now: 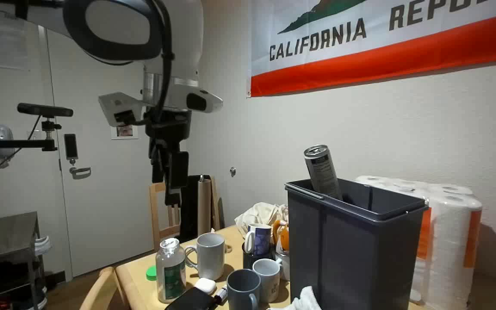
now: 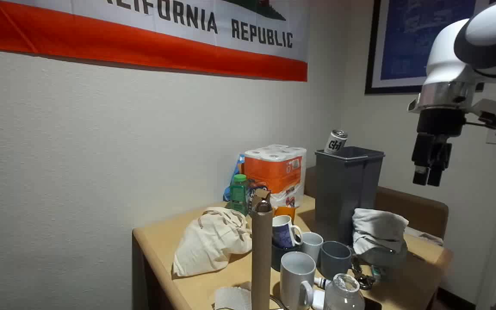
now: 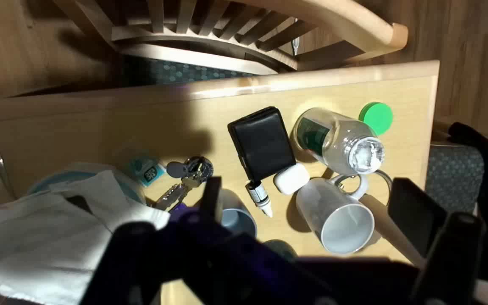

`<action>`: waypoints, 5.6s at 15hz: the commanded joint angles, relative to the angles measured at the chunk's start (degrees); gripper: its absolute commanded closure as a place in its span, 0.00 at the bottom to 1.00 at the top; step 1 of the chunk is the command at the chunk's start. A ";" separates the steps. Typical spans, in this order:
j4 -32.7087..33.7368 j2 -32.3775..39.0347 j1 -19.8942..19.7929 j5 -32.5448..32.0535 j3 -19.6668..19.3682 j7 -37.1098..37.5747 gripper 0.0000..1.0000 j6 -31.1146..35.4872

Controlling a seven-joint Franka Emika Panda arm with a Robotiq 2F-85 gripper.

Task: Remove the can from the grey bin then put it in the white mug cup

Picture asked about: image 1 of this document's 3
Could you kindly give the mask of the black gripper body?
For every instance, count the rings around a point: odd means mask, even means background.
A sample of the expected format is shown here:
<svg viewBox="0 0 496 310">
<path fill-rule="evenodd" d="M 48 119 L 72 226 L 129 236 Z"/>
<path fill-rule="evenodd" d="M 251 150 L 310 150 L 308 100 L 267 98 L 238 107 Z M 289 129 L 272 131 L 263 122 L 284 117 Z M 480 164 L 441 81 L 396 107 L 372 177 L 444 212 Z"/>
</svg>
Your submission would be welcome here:
<svg viewBox="0 0 496 310">
<path fill-rule="evenodd" d="M 145 121 L 145 133 L 150 138 L 151 181 L 164 184 L 167 205 L 182 205 L 189 155 L 181 150 L 181 141 L 189 136 L 191 114 L 164 110 L 155 115 L 150 110 Z"/>
</svg>

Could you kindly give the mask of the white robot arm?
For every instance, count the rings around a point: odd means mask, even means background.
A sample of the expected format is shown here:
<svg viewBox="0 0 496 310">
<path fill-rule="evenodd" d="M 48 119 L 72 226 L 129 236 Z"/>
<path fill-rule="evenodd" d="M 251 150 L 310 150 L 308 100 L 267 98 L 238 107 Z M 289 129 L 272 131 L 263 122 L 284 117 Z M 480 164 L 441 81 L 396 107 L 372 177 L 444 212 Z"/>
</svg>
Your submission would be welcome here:
<svg viewBox="0 0 496 310">
<path fill-rule="evenodd" d="M 145 64 L 143 96 L 124 93 L 100 98 L 110 126 L 141 126 L 150 138 L 151 179 L 165 186 L 165 202 L 182 203 L 189 155 L 191 114 L 213 112 L 222 100 L 198 86 L 203 50 L 201 0 L 0 0 L 15 5 L 14 17 L 27 19 L 33 5 L 55 14 L 34 19 L 74 40 L 89 57 L 108 65 Z"/>
</svg>

